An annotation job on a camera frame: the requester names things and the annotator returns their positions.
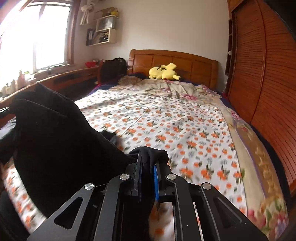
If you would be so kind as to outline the white wall shelf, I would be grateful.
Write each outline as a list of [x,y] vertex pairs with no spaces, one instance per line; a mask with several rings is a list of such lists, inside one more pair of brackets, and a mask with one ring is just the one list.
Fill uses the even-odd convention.
[[95,10],[87,29],[86,46],[115,43],[118,16],[119,11],[115,7]]

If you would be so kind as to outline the orange print bed sheet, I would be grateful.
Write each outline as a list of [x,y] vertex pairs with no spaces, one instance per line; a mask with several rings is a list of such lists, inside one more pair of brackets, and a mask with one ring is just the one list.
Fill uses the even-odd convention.
[[98,90],[75,106],[95,130],[115,133],[123,152],[143,146],[165,150],[173,173],[193,184],[211,183],[246,213],[243,170],[223,109],[212,98],[184,87],[118,86]]

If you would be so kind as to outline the pink bottle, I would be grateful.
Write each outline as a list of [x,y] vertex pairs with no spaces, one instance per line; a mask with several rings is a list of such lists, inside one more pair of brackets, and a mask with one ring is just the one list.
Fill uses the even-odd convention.
[[26,86],[25,75],[22,73],[22,70],[19,71],[19,77],[17,80],[18,90],[24,88]]

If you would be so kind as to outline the window with wooden frame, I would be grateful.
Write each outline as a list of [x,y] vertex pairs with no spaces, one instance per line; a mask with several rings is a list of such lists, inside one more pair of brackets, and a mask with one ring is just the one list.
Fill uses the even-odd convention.
[[80,1],[19,1],[1,13],[1,80],[74,63]]

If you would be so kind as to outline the yellow Pikachu plush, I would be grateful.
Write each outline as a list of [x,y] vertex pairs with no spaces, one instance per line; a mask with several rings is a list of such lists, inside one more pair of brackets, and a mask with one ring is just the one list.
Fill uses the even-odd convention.
[[174,63],[168,65],[161,65],[153,67],[149,70],[149,79],[162,79],[162,80],[178,80],[182,77],[178,76],[175,72],[177,66]]

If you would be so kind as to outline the wooden desk cabinet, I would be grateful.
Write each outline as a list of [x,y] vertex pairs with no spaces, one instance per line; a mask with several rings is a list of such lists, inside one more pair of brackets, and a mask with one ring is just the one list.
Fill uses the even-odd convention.
[[100,67],[95,66],[92,68],[84,68],[58,74],[40,80],[6,97],[1,101],[1,109],[9,107],[18,94],[26,91],[34,91],[38,84],[42,84],[45,87],[76,101],[85,97],[95,87],[99,70]]

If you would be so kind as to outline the floral beige quilt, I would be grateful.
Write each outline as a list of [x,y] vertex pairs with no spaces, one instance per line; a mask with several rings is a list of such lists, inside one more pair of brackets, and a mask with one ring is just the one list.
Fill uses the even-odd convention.
[[184,87],[190,93],[195,89],[201,94],[210,93],[212,102],[223,109],[233,144],[237,152],[238,163],[243,170],[243,185],[246,195],[245,214],[269,240],[278,240],[288,226],[288,211],[278,175],[266,148],[252,128],[235,111],[225,106],[221,97],[204,85],[195,86],[178,81],[156,79],[138,79],[124,77],[118,86],[134,86],[140,90],[150,87],[160,89],[170,87],[178,90]]

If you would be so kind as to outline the black double-breasted coat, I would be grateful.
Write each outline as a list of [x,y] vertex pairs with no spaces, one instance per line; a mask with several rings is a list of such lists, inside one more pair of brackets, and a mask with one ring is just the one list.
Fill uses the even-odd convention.
[[1,163],[13,158],[29,197],[44,216],[51,216],[84,184],[106,184],[141,159],[140,204],[132,209],[128,237],[149,239],[154,165],[168,161],[166,151],[138,147],[125,154],[112,134],[96,131],[71,99],[41,84],[17,94],[10,112],[16,124],[1,130]]

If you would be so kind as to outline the red bowl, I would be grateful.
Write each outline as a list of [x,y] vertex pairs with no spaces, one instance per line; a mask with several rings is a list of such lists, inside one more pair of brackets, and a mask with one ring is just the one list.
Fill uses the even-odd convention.
[[97,65],[97,62],[95,61],[85,62],[85,66],[87,68],[92,68],[92,67],[95,67],[96,65]]

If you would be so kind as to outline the chair with black bag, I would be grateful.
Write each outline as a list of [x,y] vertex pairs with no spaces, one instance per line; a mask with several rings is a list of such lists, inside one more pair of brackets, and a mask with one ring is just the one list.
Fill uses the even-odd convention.
[[117,80],[127,75],[127,62],[123,58],[113,60],[101,60],[98,63],[97,81],[99,84]]

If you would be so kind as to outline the tied white curtain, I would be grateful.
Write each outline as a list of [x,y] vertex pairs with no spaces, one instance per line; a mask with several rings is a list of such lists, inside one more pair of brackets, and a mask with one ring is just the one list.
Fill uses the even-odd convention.
[[91,12],[93,12],[95,7],[95,1],[94,0],[87,0],[86,4],[81,7],[81,11],[83,13],[80,25],[87,25],[89,24],[89,15]]

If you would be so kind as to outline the wooden louvered wardrobe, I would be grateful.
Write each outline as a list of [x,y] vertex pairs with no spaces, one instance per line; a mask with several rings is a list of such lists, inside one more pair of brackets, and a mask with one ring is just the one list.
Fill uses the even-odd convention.
[[228,9],[228,99],[272,145],[295,193],[295,40],[264,1],[228,1]]

